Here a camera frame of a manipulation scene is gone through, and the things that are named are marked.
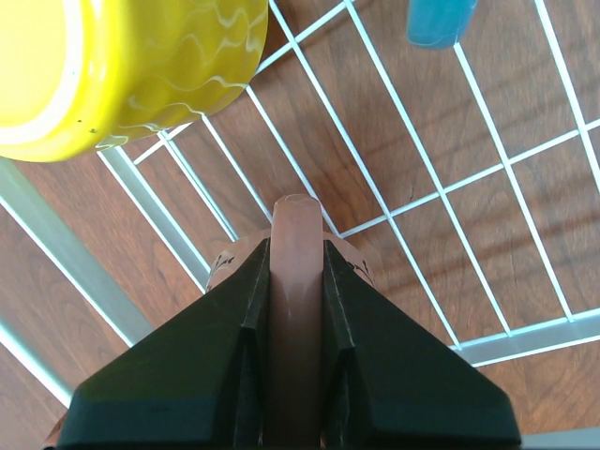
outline wood grain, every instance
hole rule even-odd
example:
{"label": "wood grain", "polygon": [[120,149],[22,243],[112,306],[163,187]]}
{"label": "wood grain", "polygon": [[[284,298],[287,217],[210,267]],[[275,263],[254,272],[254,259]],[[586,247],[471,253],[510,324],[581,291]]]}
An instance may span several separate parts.
{"label": "wood grain", "polygon": [[231,240],[171,155],[163,148],[138,168],[194,246],[212,263]]}
{"label": "wood grain", "polygon": [[[239,236],[269,227],[269,221],[263,211],[203,122],[190,125],[178,134],[174,141]],[[189,207],[193,207],[196,202],[201,202],[201,199],[198,194],[194,194],[187,201]]]}
{"label": "wood grain", "polygon": [[[408,0],[359,0],[355,6],[442,184],[455,183],[498,163],[488,127],[454,52],[425,51],[414,47],[405,38]],[[360,87],[364,93],[360,108],[353,108],[350,101],[348,107],[355,113],[366,109],[364,116],[368,127],[356,131],[364,136],[365,151],[381,153],[381,158],[373,161],[372,171],[385,171],[386,161],[395,161],[393,166],[397,176],[393,183],[401,183],[402,178],[413,179],[413,184],[416,184],[416,177],[427,179],[416,149],[399,123],[398,113],[389,105],[383,86],[373,74],[372,63],[364,58],[364,52],[356,50],[363,47],[362,43],[347,36],[344,39],[330,37],[328,41],[332,42],[332,51],[347,59],[351,59],[348,54],[352,53],[354,60],[360,60],[356,67],[339,72],[340,79],[348,79],[339,81],[339,92],[352,98],[349,96],[352,89],[348,89],[347,83],[355,78],[355,86],[350,87],[353,90]],[[343,68],[339,59],[335,60],[336,67]],[[336,67],[330,67],[330,70],[334,71]]]}
{"label": "wood grain", "polygon": [[581,139],[526,159],[515,172],[570,308],[600,307],[600,195]]}
{"label": "wood grain", "polygon": [[125,153],[127,153],[131,160],[134,160],[157,142],[158,136],[155,134],[147,138],[138,139],[137,141],[128,142],[123,145],[123,150],[125,150]]}
{"label": "wood grain", "polygon": [[39,449],[65,407],[0,345],[0,450]]}
{"label": "wood grain", "polygon": [[19,225],[0,210],[3,320],[71,388],[127,349]]}
{"label": "wood grain", "polygon": [[561,317],[563,310],[506,174],[496,172],[449,198],[509,326]]}
{"label": "wood grain", "polygon": [[425,165],[348,13],[302,49],[389,207],[431,193]]}
{"label": "wood grain", "polygon": [[266,29],[266,41],[264,42],[261,61],[279,50],[288,42],[288,39],[283,34],[283,30],[281,30],[281,27],[270,8],[268,23],[269,25]]}
{"label": "wood grain", "polygon": [[511,398],[523,434],[600,426],[600,342],[481,367]]}
{"label": "wood grain", "polygon": [[446,344],[452,344],[438,314],[387,222],[350,236],[370,264],[377,290]]}
{"label": "wood grain", "polygon": [[600,117],[600,22],[593,0],[546,1],[586,121]]}
{"label": "wood grain", "polygon": [[153,325],[201,293],[96,154],[18,164]]}
{"label": "wood grain", "polygon": [[533,2],[481,0],[461,42],[509,156],[575,128]]}
{"label": "wood grain", "polygon": [[295,56],[285,55],[252,86],[342,232],[382,211]]}
{"label": "wood grain", "polygon": [[292,33],[297,35],[339,4],[339,0],[285,0],[277,6]]}
{"label": "wood grain", "polygon": [[271,213],[280,197],[307,193],[248,94],[210,120]]}
{"label": "wood grain", "polygon": [[442,201],[412,209],[397,216],[396,222],[458,339],[501,333],[500,321]]}

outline yellow ceramic pot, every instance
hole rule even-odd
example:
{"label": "yellow ceramic pot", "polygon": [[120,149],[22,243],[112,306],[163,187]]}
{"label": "yellow ceramic pot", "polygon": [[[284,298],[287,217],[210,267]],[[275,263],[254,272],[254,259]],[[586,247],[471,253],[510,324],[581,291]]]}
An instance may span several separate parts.
{"label": "yellow ceramic pot", "polygon": [[263,52],[267,0],[0,0],[0,156],[70,158],[215,113]]}

